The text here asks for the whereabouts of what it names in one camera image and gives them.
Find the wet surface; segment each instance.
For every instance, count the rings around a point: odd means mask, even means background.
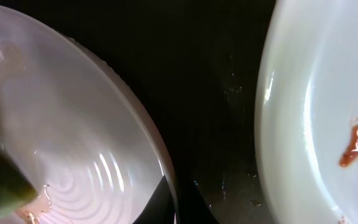
[[[184,222],[208,220],[210,211],[219,223],[273,223],[260,189],[253,128],[274,1],[0,4],[74,38],[131,87],[172,157]]]

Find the sauce drop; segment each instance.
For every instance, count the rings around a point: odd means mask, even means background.
[[[351,141],[339,160],[339,165],[347,167],[358,156],[358,124],[352,128]]]

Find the red sauce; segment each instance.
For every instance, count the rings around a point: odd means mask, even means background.
[[[358,156],[358,124],[352,128],[351,141],[339,160],[339,165],[347,167]]]

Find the white bowl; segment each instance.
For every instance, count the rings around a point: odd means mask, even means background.
[[[0,6],[0,146],[46,203],[27,209],[41,223],[132,223],[164,175],[176,204],[172,163],[150,116],[78,46]]]
[[[358,223],[358,1],[279,1],[255,110],[261,182],[277,223]]]

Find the white plate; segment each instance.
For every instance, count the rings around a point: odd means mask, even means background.
[[[42,194],[26,209],[42,210],[41,223],[132,223],[163,175],[176,203],[150,116],[105,62],[76,45],[0,6],[0,145]]]
[[[255,110],[261,182],[278,223],[358,223],[358,0],[279,1]]]

